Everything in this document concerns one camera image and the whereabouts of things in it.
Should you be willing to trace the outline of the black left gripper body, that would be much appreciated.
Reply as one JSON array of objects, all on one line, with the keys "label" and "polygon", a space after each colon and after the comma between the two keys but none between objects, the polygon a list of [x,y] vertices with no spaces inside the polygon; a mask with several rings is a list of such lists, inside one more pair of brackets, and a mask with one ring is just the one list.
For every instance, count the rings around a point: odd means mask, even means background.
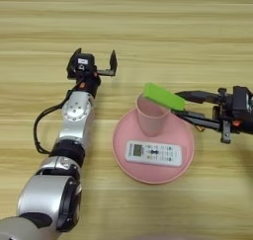
[{"label": "black left gripper body", "polygon": [[67,78],[76,81],[76,85],[72,91],[80,91],[89,93],[93,98],[96,97],[97,90],[101,85],[101,77],[116,75],[116,71],[112,69],[88,71],[68,71]]}]

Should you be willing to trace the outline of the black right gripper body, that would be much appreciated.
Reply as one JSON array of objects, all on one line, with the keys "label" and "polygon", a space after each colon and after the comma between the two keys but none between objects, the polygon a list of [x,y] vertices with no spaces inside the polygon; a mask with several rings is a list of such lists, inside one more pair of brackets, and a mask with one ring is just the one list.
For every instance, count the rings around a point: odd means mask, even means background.
[{"label": "black right gripper body", "polygon": [[220,123],[222,143],[229,144],[232,133],[253,135],[253,93],[248,88],[234,88],[228,94],[225,88],[219,88],[212,117]]}]

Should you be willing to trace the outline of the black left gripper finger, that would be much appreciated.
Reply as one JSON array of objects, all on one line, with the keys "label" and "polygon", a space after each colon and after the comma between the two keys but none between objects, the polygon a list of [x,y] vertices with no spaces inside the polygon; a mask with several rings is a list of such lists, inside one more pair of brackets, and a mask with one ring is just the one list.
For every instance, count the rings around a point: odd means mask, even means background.
[{"label": "black left gripper finger", "polygon": [[81,53],[81,47],[77,48],[73,54],[71,55],[70,59],[69,59],[69,62],[67,64],[67,72],[68,73],[71,73],[74,71],[74,59],[76,57],[77,54]]},{"label": "black left gripper finger", "polygon": [[113,50],[110,57],[111,76],[116,76],[117,68],[118,68],[117,55],[116,52]]}]

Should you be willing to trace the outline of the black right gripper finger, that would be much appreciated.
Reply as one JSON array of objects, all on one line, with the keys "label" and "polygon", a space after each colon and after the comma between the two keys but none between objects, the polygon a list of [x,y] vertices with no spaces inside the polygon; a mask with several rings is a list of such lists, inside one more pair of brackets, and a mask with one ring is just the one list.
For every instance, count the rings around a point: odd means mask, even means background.
[{"label": "black right gripper finger", "polygon": [[192,125],[210,128],[213,130],[220,129],[220,123],[217,120],[207,119],[206,116],[203,114],[188,111],[175,111],[175,110],[173,110],[172,113],[178,118]]},{"label": "black right gripper finger", "polygon": [[177,92],[177,96],[185,99],[188,102],[202,104],[204,102],[216,104],[218,100],[218,95],[214,93],[209,93],[205,91],[182,91]]}]

